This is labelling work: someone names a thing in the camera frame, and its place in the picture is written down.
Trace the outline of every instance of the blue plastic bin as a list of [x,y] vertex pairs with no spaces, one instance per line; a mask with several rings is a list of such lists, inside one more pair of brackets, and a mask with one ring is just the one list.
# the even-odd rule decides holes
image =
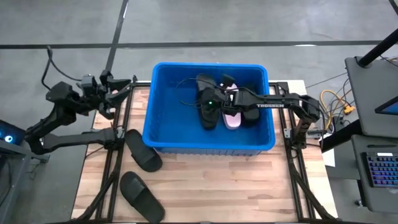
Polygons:
[[253,127],[226,128],[222,117],[214,130],[203,129],[198,109],[183,105],[196,101],[196,78],[205,73],[220,83],[222,74],[235,78],[237,86],[256,85],[258,94],[269,94],[267,71],[260,65],[218,63],[162,62],[155,66],[142,138],[149,147],[159,152],[182,154],[217,154],[253,156],[268,151],[275,145],[271,109],[261,111],[260,121]]

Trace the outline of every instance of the gray concrete floor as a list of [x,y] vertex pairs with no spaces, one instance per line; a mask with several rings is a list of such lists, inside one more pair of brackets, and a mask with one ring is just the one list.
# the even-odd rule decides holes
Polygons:
[[[122,0],[2,0],[0,44],[111,43]],[[204,41],[381,40],[397,28],[398,16],[388,0],[131,0],[120,43]],[[223,47],[178,49],[118,49],[113,73],[150,80],[152,68],[163,61],[258,63],[270,79],[302,79],[307,85],[345,72],[344,59],[363,55],[372,45],[318,47]],[[74,77],[98,75],[109,49],[57,49],[55,63]],[[393,47],[384,56],[398,55]],[[46,116],[40,84],[45,50],[0,50],[0,118],[27,128]],[[64,79],[50,69],[46,82]],[[307,89],[318,98],[324,89],[338,90],[346,76]],[[355,120],[355,113],[347,117]],[[57,134],[91,128],[93,113],[78,117]],[[70,218],[85,146],[52,153],[26,183],[13,223],[60,222]],[[356,208],[358,188],[353,180],[330,179],[339,217],[347,221],[398,223],[392,215]]]

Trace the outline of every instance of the blue light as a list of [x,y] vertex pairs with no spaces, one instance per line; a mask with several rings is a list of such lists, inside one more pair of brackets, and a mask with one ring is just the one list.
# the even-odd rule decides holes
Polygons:
[[12,141],[12,136],[6,136],[4,138],[4,140],[6,140],[6,142],[10,143]]

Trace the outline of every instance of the yellow wire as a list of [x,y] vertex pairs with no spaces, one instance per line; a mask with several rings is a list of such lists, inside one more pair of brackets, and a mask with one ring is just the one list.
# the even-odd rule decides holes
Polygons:
[[[319,96],[319,98],[320,98],[320,101],[321,101],[323,107],[325,108],[326,112],[328,111],[328,107],[326,106],[325,102],[323,102],[323,94],[324,94],[324,93],[331,93],[331,94],[333,94],[336,98],[339,99],[339,102],[341,103],[341,105],[342,105],[342,106],[345,106],[346,103],[343,101],[343,99],[342,99],[340,96],[337,95],[336,92],[334,92],[334,91],[332,91],[332,90],[323,90],[323,91],[321,92],[321,95]],[[334,113],[335,110],[337,109],[337,106],[338,106],[338,104],[336,104],[335,109],[333,109],[333,111],[330,111],[329,118],[328,118],[328,122],[327,122],[327,124],[326,124],[325,129],[328,129],[328,128],[329,128],[329,125],[331,124],[331,117],[333,116],[333,113]]]

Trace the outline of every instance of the keyboard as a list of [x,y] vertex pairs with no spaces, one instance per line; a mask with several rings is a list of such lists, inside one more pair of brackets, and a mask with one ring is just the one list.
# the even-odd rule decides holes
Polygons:
[[364,152],[371,187],[398,188],[398,153]]

